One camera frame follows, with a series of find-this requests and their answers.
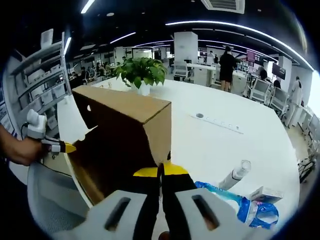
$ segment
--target computer monitor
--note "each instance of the computer monitor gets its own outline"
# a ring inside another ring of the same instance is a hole
[[[272,65],[272,74],[276,75],[282,80],[286,79],[286,70],[275,63]]]

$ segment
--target green leaves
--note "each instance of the green leaves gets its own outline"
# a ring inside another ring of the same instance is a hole
[[[142,81],[146,85],[164,84],[167,69],[159,60],[142,57],[129,58],[123,66],[119,66],[115,70],[117,78],[121,75],[123,82],[128,86],[128,82],[133,83],[138,89],[141,87]]]

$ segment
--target air conditioning vent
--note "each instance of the air conditioning vent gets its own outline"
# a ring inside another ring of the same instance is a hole
[[[245,13],[246,0],[201,0],[208,10]]]

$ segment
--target cardboard box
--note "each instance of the cardboard box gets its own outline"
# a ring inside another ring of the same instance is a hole
[[[275,191],[268,187],[260,187],[256,191],[250,194],[249,199],[251,201],[260,201],[265,203],[274,204],[284,197],[282,191]]]
[[[94,205],[136,171],[168,159],[171,102],[91,86],[75,88],[73,97],[91,131],[68,157]]]

